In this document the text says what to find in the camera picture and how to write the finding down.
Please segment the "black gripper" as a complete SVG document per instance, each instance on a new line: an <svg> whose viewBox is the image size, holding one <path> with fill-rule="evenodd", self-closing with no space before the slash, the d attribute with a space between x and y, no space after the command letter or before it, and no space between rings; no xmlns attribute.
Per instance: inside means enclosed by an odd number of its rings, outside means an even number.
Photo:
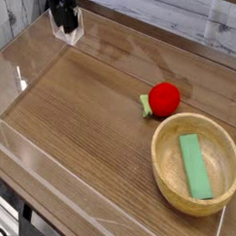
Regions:
<svg viewBox="0 0 236 236"><path fill-rule="evenodd" d="M49 7L57 27L63 24L66 34L78 27L78 12L75 0L49 0Z"/></svg>

